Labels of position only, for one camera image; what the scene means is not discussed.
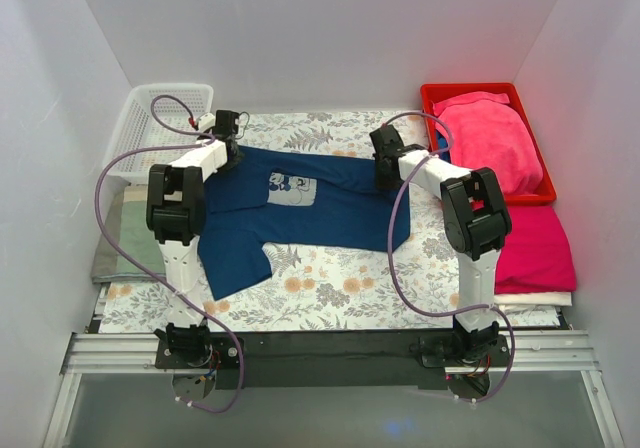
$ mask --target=white wall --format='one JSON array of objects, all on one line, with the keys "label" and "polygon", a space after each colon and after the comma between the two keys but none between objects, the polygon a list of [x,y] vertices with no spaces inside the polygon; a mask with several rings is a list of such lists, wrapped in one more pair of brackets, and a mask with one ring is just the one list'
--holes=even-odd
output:
[{"label": "white wall", "polygon": [[559,0],[516,85],[558,191],[588,328],[627,446],[640,446],[640,0]]},{"label": "white wall", "polygon": [[93,185],[130,87],[84,0],[0,11],[0,445],[26,447],[97,295]]},{"label": "white wall", "polygon": [[87,0],[132,85],[198,81],[253,112],[419,106],[513,80],[556,0]]}]

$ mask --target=gray floor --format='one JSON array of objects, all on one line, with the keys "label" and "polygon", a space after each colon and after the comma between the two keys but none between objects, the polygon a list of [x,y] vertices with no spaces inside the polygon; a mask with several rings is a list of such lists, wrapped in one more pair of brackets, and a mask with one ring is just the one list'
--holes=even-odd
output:
[{"label": "gray floor", "polygon": [[176,403],[169,375],[85,375],[69,433],[83,448],[603,446],[580,373],[513,373],[475,409],[411,388],[247,389],[225,415]]}]

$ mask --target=red towel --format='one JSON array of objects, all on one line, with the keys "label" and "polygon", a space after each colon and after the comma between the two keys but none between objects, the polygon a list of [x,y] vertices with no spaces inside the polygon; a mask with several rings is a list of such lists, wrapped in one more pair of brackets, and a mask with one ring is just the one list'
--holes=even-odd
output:
[{"label": "red towel", "polygon": [[496,294],[575,291],[569,241],[551,206],[509,206],[513,231],[498,259]]},{"label": "red towel", "polygon": [[453,132],[451,163],[493,169],[505,195],[531,194],[542,167],[527,127],[508,104],[504,93],[476,91],[436,103],[433,111]]}]

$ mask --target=graphic print on shirt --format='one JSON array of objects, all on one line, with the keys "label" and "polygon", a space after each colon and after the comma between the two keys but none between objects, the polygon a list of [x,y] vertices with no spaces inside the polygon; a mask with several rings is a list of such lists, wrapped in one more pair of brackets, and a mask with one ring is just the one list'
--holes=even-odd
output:
[{"label": "graphic print on shirt", "polygon": [[267,203],[284,206],[311,206],[318,182],[313,178],[271,173]]}]

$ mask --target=folded green cloth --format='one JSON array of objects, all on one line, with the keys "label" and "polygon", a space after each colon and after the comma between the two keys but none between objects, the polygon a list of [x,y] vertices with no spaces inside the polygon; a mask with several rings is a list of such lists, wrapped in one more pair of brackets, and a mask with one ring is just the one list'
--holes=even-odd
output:
[{"label": "folded green cloth", "polygon": [[[164,275],[160,248],[147,228],[146,213],[147,187],[128,186],[114,198],[105,225],[124,251],[155,273]],[[94,283],[151,279],[119,255],[104,236],[100,237],[96,248],[91,278]]]}]

